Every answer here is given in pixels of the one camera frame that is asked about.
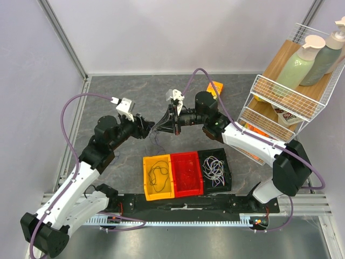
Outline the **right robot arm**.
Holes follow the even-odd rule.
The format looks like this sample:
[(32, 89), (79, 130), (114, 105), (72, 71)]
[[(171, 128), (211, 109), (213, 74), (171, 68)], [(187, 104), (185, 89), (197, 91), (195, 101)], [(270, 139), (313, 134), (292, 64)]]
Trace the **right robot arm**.
[(166, 100), (170, 104), (154, 127), (157, 131), (179, 135), (183, 126), (201, 125), (208, 138), (255, 155), (272, 167), (272, 177), (257, 184), (247, 198), (250, 211), (260, 212), (281, 195), (295, 196), (310, 176), (310, 160), (300, 142), (286, 144), (232, 122), (219, 111), (218, 101), (210, 92), (198, 92), (194, 108), (184, 109), (179, 90), (169, 90)]

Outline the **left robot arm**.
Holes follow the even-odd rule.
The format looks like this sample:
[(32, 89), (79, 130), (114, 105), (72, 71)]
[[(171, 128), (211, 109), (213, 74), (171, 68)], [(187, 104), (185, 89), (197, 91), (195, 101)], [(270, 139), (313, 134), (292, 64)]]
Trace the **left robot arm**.
[(68, 178), (47, 203), (34, 214), (25, 213), (20, 220), (24, 238), (30, 244), (31, 258), (34, 258), (34, 249), (44, 256), (57, 257), (72, 234), (88, 219), (101, 211), (117, 209), (118, 192), (106, 184), (99, 185), (79, 205), (76, 202), (113, 161), (115, 149), (130, 137), (146, 138), (154, 124), (139, 114), (132, 119), (125, 115), (118, 119), (107, 115), (98, 120), (94, 134)]

